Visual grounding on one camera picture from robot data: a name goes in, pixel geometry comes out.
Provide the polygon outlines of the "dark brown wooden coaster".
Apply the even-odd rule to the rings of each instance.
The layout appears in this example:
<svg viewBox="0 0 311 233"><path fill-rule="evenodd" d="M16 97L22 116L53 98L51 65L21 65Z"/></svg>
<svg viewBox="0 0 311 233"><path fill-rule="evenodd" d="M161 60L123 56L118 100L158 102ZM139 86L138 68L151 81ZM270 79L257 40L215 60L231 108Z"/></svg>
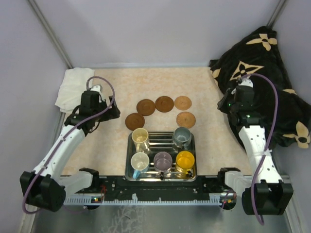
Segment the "dark brown wooden coaster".
<svg viewBox="0 0 311 233"><path fill-rule="evenodd" d="M134 131L137 128L143 128L145 124L144 116L139 113L129 114L125 119L125 125L129 130Z"/></svg>

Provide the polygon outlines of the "light woven round coaster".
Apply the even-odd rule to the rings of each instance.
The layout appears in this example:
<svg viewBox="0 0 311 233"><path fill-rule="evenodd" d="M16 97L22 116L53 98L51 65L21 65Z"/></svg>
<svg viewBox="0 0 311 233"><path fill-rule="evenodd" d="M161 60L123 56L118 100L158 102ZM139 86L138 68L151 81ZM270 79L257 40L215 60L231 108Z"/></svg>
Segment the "light woven round coaster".
<svg viewBox="0 0 311 233"><path fill-rule="evenodd" d="M174 105L177 109L184 111L192 106L192 102L187 96L179 96L175 99Z"/></svg>

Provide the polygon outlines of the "reddish brown wooden coaster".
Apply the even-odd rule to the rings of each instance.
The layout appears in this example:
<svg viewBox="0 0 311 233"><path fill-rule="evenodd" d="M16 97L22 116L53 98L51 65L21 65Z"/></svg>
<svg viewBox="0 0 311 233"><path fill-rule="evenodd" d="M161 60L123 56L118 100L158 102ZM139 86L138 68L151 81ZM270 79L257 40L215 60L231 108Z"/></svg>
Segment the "reddish brown wooden coaster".
<svg viewBox="0 0 311 233"><path fill-rule="evenodd" d="M167 113L174 107L174 101L168 96L161 96L155 101L155 107L158 111Z"/></svg>

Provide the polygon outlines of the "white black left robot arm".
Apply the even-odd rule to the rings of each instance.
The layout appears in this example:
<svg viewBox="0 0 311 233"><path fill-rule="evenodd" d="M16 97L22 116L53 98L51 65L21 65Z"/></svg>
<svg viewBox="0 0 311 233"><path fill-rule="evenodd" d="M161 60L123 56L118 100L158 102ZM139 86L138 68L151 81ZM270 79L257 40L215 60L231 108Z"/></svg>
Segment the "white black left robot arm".
<svg viewBox="0 0 311 233"><path fill-rule="evenodd" d="M31 171L24 171L20 177L23 193L22 209L32 205L38 209L58 211L69 197L83 189L94 193L101 187L99 172L81 168L74 175L61 179L69 158L86 138L104 121L120 117L115 95L109 96L109 103L102 98L101 86L88 87L81 95L81 102L65 120L64 127L44 159Z"/></svg>

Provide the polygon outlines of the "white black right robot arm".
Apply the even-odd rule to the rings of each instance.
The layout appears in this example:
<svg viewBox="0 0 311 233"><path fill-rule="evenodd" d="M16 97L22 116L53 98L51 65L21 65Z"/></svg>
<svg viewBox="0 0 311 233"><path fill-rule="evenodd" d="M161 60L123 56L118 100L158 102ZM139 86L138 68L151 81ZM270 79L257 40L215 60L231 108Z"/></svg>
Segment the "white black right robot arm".
<svg viewBox="0 0 311 233"><path fill-rule="evenodd" d="M228 121L240 138L253 171L249 180L234 168L223 168L217 180L223 192L231 189L241 197L247 215L282 215L294 193L292 185L284 183L269 150L269 138L261 116L254 108L255 91L249 78L239 78L238 85L227 89L218 102L218 109L227 114Z"/></svg>

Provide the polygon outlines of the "white folded cloth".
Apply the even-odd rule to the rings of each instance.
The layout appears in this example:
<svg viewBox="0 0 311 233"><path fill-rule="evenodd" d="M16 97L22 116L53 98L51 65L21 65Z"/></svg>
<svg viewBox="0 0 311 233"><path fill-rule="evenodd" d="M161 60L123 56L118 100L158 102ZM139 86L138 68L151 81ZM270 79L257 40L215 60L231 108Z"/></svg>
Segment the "white folded cloth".
<svg viewBox="0 0 311 233"><path fill-rule="evenodd" d="M58 91L55 105L60 112L69 113L81 102L81 94L86 90L86 82L93 77L95 70L76 67L67 69Z"/></svg>

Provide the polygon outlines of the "black floral blanket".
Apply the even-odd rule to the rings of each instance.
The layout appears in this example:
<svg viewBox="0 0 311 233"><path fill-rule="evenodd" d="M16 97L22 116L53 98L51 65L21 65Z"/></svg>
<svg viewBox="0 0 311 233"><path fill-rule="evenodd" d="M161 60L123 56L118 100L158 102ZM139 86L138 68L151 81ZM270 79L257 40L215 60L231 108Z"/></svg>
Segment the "black floral blanket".
<svg viewBox="0 0 311 233"><path fill-rule="evenodd" d="M235 44L219 59L209 62L211 75L218 88L225 93L235 88L237 79L249 74L254 85L254 108L260 114L268 135L275 109L274 92L263 78L275 86L278 95L276 125L269 147L288 147L296 143L307 149L311 143L311 106L293 89L277 47L277 33L260 27Z"/></svg>

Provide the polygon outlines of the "cream cartoon mug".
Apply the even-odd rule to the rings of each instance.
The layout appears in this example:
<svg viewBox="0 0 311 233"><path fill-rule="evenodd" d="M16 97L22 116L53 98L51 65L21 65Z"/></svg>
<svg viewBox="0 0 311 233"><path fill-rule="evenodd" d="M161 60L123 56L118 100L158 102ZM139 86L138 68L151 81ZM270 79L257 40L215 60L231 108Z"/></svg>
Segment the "cream cartoon mug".
<svg viewBox="0 0 311 233"><path fill-rule="evenodd" d="M144 152L147 155L150 153L149 133L144 128L137 128L132 132L131 136L136 152Z"/></svg>

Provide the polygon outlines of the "grey mug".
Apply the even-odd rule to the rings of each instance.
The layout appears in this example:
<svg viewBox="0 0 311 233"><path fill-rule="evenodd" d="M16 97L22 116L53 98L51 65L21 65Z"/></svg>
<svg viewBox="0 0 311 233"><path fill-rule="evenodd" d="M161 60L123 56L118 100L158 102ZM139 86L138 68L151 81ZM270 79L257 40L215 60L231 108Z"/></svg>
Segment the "grey mug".
<svg viewBox="0 0 311 233"><path fill-rule="evenodd" d="M192 134L189 129L179 127L173 132L173 143L176 147L188 150L192 140Z"/></svg>

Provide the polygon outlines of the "yellow mug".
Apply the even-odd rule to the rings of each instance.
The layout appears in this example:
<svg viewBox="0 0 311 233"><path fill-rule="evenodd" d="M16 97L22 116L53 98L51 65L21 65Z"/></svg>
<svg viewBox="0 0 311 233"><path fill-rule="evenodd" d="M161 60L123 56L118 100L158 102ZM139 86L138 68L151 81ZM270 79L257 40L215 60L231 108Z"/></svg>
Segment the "yellow mug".
<svg viewBox="0 0 311 233"><path fill-rule="evenodd" d="M175 161L175 170L186 174L188 177L193 176L193 166L195 164L195 157L189 151L181 151L178 153Z"/></svg>

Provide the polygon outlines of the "stainless steel tray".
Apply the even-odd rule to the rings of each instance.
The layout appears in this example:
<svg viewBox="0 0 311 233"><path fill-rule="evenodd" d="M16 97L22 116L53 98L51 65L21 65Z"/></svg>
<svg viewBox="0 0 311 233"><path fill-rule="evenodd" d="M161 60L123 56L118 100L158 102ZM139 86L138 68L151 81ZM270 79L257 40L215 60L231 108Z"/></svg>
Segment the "stainless steel tray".
<svg viewBox="0 0 311 233"><path fill-rule="evenodd" d="M182 151L173 143L173 132L149 132L149 168L147 171L134 178L134 169L131 166L131 158L136 153L132 135L128 136L125 177L132 182L193 182L197 178L197 168L194 164L190 171L178 171L175 167L176 157ZM167 152L172 156L173 165L169 172L156 171L153 163L154 156L159 152Z"/></svg>

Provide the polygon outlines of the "purple mug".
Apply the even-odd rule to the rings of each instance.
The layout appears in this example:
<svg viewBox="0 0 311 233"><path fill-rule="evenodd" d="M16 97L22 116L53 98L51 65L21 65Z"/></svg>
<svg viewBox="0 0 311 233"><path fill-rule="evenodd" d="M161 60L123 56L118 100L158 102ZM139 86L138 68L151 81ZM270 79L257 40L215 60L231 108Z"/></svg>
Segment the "purple mug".
<svg viewBox="0 0 311 233"><path fill-rule="evenodd" d="M165 174L169 173L173 165L172 156L167 152L159 152L154 156L154 168L164 180Z"/></svg>

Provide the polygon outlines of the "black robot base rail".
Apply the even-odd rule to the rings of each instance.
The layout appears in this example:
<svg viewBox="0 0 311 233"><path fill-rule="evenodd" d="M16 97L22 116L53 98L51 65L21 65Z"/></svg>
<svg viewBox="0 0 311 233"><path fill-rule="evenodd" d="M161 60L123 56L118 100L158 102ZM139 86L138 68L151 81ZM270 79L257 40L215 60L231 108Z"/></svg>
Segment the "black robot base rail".
<svg viewBox="0 0 311 233"><path fill-rule="evenodd" d="M227 193L215 176L198 176L192 182L129 181L124 176L101 176L99 185L67 197L65 205L220 206L233 209L237 197Z"/></svg>

